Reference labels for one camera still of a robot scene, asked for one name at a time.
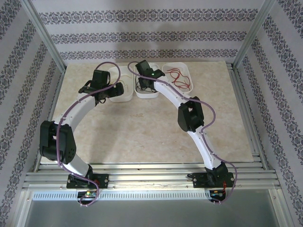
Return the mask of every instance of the patterned wallpaper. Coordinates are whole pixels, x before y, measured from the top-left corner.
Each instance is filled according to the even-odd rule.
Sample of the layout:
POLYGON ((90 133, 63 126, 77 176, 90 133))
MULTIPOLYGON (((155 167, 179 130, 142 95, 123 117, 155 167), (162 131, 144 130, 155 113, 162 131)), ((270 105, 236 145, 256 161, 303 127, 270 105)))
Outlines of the patterned wallpaper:
POLYGON ((61 73, 18 0, 0 3, 0 227, 9 226, 61 73))
POLYGON ((34 0, 33 4, 66 63, 143 58, 232 62, 262 2, 34 0))
POLYGON ((303 226, 302 5, 277 1, 239 67, 267 161, 303 226))

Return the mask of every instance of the white ventilation grille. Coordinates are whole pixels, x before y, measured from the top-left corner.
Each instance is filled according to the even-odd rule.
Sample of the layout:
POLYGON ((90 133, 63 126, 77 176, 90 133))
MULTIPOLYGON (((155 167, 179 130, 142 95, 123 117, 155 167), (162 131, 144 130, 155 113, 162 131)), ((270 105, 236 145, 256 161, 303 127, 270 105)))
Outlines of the white ventilation grille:
MULTIPOLYGON (((77 198, 77 192, 35 192, 33 200, 37 201, 71 201, 77 198)), ((126 191, 100 192, 98 200, 201 200, 210 198, 209 191, 126 191)))

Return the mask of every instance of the black clamp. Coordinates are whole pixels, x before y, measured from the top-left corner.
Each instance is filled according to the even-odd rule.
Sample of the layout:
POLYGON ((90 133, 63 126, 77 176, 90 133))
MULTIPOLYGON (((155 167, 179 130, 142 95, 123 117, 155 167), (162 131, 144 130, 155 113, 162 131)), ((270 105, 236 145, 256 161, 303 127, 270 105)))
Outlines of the black clamp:
MULTIPOLYGON (((100 189, 108 187, 109 175, 108 174, 95 174, 93 169, 89 166, 88 172, 85 176, 94 182, 96 182, 100 189)), ((94 190, 96 186, 88 181, 82 180, 74 175, 69 174, 67 178, 67 189, 85 189, 85 190, 94 190)))
POLYGON ((194 188, 221 188, 225 182, 226 187, 232 187, 234 178, 233 173, 229 173, 225 163, 221 164, 217 168, 208 169, 205 168, 204 173, 188 174, 187 177, 193 180, 194 188))
MULTIPOLYGON (((93 79, 86 82, 86 84, 79 90, 79 93, 89 94, 91 92, 106 88, 110 83, 110 73, 107 71, 94 70, 93 79)), ((106 98, 112 98, 123 95, 124 88, 121 82, 116 83, 116 87, 112 87, 102 92, 94 94, 96 105, 106 98)))
MULTIPOLYGON (((138 73, 141 76, 150 77, 153 79, 157 79, 161 76, 165 76, 164 72, 162 72, 161 70, 154 71, 146 60, 143 60, 140 63, 136 64, 135 67, 137 68, 138 73)), ((138 80, 139 80, 141 89, 146 89, 146 88, 150 88, 152 90, 155 89, 153 80, 144 79, 141 77, 139 77, 138 80)))

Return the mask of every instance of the red wire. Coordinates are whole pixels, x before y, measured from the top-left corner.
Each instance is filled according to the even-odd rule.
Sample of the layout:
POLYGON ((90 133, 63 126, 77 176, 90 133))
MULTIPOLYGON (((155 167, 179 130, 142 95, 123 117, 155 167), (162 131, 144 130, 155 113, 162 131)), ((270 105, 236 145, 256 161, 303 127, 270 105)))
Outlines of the red wire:
POLYGON ((172 82, 177 88, 179 89, 189 89, 190 90, 190 80, 189 80, 189 77, 188 76, 183 76, 183 74, 181 73, 180 69, 178 68, 173 68, 173 69, 170 69, 168 70, 166 73, 169 73, 170 76, 174 79, 174 81, 172 82), (176 77, 173 77, 172 73, 177 73, 177 76, 176 77), (189 84, 185 82, 182 82, 182 81, 178 81, 178 79, 180 78, 180 75, 187 78, 188 81, 189 81, 189 84))

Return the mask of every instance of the beige marble floor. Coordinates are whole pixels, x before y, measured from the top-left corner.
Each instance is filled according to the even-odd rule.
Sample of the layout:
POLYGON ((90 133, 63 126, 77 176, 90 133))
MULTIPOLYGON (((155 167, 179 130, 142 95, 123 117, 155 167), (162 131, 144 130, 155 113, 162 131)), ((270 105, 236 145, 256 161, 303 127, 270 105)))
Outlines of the beige marble floor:
MULTIPOLYGON (((156 62, 160 68, 165 62, 156 62)), ((191 96, 208 102, 217 113, 207 130, 216 153, 233 162, 252 162, 248 139, 233 92, 226 64, 186 62, 193 80, 191 96)), ((92 78, 96 64, 69 64, 54 117, 77 96, 92 78)), ((111 65, 101 67, 107 70, 111 65)), ((202 106, 205 122, 211 112, 202 106)), ((78 125, 74 137, 77 154, 88 163, 109 162, 202 162, 192 139, 177 123, 177 109, 163 95, 112 103, 107 100, 90 111, 78 125)))

